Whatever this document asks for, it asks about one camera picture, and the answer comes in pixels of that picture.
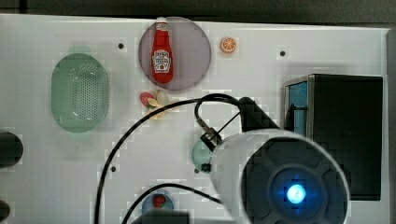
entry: black cable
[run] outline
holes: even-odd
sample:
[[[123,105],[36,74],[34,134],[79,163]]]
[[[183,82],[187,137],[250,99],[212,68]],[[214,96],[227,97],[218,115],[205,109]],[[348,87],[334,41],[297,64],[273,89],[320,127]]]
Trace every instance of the black cable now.
[[[212,94],[208,94],[208,95],[202,97],[202,98],[197,102],[197,104],[195,105],[195,108],[194,108],[194,115],[195,115],[195,118],[196,118],[196,119],[200,119],[200,116],[199,116],[199,113],[198,113],[198,112],[199,112],[199,107],[201,106],[201,104],[202,104],[203,102],[211,101],[211,100],[214,100],[214,99],[229,100],[231,105],[239,106],[239,101],[236,100],[235,98],[233,98],[233,97],[230,96],[230,95],[222,94],[222,93],[212,93]]]
[[[187,187],[187,186],[183,186],[183,185],[179,185],[179,184],[172,184],[172,183],[168,183],[168,184],[161,184],[161,185],[157,185],[152,187],[151,189],[146,190],[143,194],[141,194],[136,201],[134,201],[134,203],[131,205],[131,207],[129,208],[127,214],[125,215],[124,219],[122,220],[121,224],[126,224],[126,222],[128,221],[129,217],[131,216],[132,212],[136,209],[136,207],[139,205],[139,203],[145,198],[147,197],[151,192],[157,190],[157,189],[162,189],[162,188],[177,188],[177,189],[184,189],[184,190],[188,190],[191,191],[195,194],[198,194],[204,198],[207,198],[208,200],[215,202],[215,203],[220,203],[221,204],[221,200],[214,198],[208,194],[205,194],[199,190]]]
[[[236,117],[238,117],[241,114],[241,112],[236,113],[230,120],[227,121],[227,123],[225,123],[219,130],[218,133],[221,133],[221,131],[223,131],[225,129],[225,127],[227,127],[234,119],[236,119]]]
[[[94,211],[94,224],[99,224],[99,215],[100,215],[100,204],[101,204],[101,199],[102,199],[102,192],[103,192],[103,187],[105,186],[105,180],[106,180],[106,174],[108,171],[108,167],[110,166],[111,162],[113,161],[114,157],[116,156],[117,151],[120,149],[120,146],[122,145],[122,143],[129,137],[129,135],[131,135],[131,133],[137,128],[139,127],[143,122],[145,122],[146,120],[150,119],[153,116],[156,116],[157,114],[180,106],[180,105],[188,105],[188,104],[193,104],[193,103],[197,103],[199,101],[202,101],[202,98],[197,98],[197,99],[191,99],[191,100],[186,100],[186,101],[180,101],[180,102],[176,102],[174,104],[170,104],[170,105],[166,105],[164,107],[161,107],[157,110],[152,111],[151,113],[147,114],[145,117],[143,117],[142,119],[140,119],[137,123],[135,123],[123,136],[122,138],[119,140],[119,142],[113,147],[113,149],[110,152],[110,155],[108,155],[108,158],[106,160],[105,163],[105,167],[102,171],[100,180],[99,180],[99,184],[98,184],[98,189],[96,192],[96,203],[95,203],[95,211]],[[213,99],[206,99],[206,101],[212,101],[212,102],[223,102],[223,103],[227,103],[227,104],[233,104],[234,105],[234,101],[230,100],[230,99],[226,99],[226,97],[222,97],[222,98],[213,98]]]

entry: white table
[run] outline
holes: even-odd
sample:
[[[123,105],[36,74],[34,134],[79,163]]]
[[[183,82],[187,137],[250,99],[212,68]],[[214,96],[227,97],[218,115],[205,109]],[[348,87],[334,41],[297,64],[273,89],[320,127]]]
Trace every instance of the white table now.
[[[0,200],[10,203],[6,223],[92,223],[96,187],[106,157],[121,135],[146,109],[141,91],[156,87],[138,60],[139,39],[153,21],[104,18],[0,15],[0,130],[17,134],[22,160],[0,170]],[[378,75],[386,79],[387,29],[198,22],[212,45],[212,62],[196,87],[168,92],[173,100],[225,92],[250,96],[281,124],[285,81],[313,73]],[[232,56],[219,41],[233,36]],[[124,49],[118,49],[123,43]],[[104,122],[88,133],[68,133],[50,111],[53,68],[75,45],[89,46],[109,74],[110,108]],[[286,57],[279,52],[285,50]],[[387,97],[380,202],[353,202],[351,223],[389,223]],[[230,105],[204,105],[202,115],[219,128],[234,113]],[[239,132],[235,121],[224,136]],[[150,120],[133,134],[114,160],[102,204],[102,223],[120,223],[126,209],[148,187],[179,182],[215,194],[208,175],[195,174],[190,154],[202,133],[193,106],[162,120]],[[169,189],[177,209],[194,217],[230,218],[224,208],[190,193]]]

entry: green colander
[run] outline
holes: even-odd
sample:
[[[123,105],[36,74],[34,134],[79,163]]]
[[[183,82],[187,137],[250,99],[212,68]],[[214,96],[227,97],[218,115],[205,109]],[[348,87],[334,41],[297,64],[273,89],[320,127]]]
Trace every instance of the green colander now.
[[[51,110],[56,122],[72,133],[98,126],[108,110],[105,68],[82,53],[61,59],[52,73]]]

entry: black box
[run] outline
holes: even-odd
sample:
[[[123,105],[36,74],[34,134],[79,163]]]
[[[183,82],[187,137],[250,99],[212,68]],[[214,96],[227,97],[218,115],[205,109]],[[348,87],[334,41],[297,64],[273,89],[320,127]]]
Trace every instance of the black box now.
[[[380,200],[382,113],[382,77],[310,75],[285,84],[285,129],[327,149],[354,201]]]

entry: red ketchup bottle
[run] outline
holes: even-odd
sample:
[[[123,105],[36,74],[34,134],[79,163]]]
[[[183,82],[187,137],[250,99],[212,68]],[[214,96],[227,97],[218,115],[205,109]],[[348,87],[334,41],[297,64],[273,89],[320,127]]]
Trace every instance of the red ketchup bottle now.
[[[168,24],[166,23],[166,18],[159,17],[156,21],[154,43],[151,50],[151,73],[156,81],[168,83],[173,78],[173,71]]]

